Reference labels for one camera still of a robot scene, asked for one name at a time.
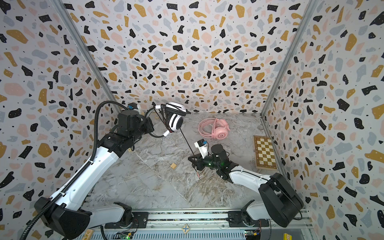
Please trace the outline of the pink headphones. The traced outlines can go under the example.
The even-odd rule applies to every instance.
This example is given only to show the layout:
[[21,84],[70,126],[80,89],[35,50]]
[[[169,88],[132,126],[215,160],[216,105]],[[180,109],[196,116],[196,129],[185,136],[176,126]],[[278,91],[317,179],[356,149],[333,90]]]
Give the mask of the pink headphones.
[[[206,132],[205,127],[211,126],[211,132]],[[207,118],[202,120],[198,125],[199,134],[203,138],[223,140],[228,137],[230,128],[224,119]]]

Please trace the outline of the white black headphones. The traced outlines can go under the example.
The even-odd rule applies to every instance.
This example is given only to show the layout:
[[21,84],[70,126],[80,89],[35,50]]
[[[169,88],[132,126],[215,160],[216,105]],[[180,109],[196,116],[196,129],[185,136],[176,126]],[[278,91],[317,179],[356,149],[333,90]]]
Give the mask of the white black headphones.
[[169,102],[167,104],[161,105],[156,105],[155,103],[153,103],[153,107],[146,112],[145,117],[149,118],[152,112],[155,112],[157,114],[157,116],[167,129],[160,136],[157,136],[153,133],[149,133],[151,137],[160,139],[165,138],[171,133],[181,130],[181,127],[184,122],[184,117],[186,115],[191,114],[191,112],[188,111],[184,105],[175,102]]

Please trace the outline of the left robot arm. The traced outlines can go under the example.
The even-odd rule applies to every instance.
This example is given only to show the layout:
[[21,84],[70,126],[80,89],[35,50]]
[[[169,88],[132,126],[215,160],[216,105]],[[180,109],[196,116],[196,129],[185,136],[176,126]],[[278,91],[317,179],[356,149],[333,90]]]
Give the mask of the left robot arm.
[[83,202],[106,170],[145,134],[152,133],[150,118],[136,110],[124,110],[118,115],[118,124],[105,135],[92,156],[70,180],[49,198],[41,197],[35,203],[38,216],[45,226],[68,240],[80,236],[88,228],[116,223],[130,227],[134,222],[132,208],[121,202],[110,207],[84,209]]

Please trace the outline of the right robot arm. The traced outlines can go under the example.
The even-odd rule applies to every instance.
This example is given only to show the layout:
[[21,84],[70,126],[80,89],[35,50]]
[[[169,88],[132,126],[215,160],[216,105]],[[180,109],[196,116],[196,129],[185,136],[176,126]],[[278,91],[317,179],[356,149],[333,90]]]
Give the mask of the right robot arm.
[[195,147],[199,153],[188,160],[196,171],[204,168],[214,170],[222,180],[246,187],[262,198],[261,204],[249,201],[241,208],[239,217],[228,219],[230,223],[253,227],[260,220],[273,220],[286,228],[291,221],[299,220],[297,215],[301,214],[304,203],[283,175],[274,173],[268,176],[249,171],[230,161],[229,154],[220,144],[209,147],[208,142],[202,139],[195,142]]

